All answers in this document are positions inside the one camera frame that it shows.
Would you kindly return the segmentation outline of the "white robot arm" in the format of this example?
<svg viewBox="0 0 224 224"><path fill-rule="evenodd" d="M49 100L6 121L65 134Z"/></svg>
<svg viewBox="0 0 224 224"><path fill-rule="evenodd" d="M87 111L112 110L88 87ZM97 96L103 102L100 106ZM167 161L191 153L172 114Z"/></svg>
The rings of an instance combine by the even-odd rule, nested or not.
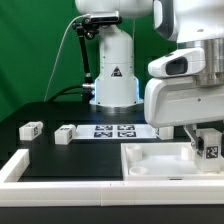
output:
<svg viewBox="0 0 224 224"><path fill-rule="evenodd" d="M222 134L194 130L224 119L224 0L75 0L86 16L84 35L100 36L100 74L94 105L129 107L137 99L132 39L116 27L123 18L154 16L154 29L177 49L148 65L145 120L154 128L182 125L196 153L221 151Z"/></svg>

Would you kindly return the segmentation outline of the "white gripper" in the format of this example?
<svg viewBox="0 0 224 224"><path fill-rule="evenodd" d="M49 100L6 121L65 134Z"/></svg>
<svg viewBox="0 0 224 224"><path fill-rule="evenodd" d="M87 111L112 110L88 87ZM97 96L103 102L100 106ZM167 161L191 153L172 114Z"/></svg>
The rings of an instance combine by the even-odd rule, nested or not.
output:
<svg viewBox="0 0 224 224"><path fill-rule="evenodd" d="M192 148L203 156L204 140L192 124L224 120L224 85L198 87L192 76L152 78L145 89L144 116L154 128L184 125Z"/></svg>

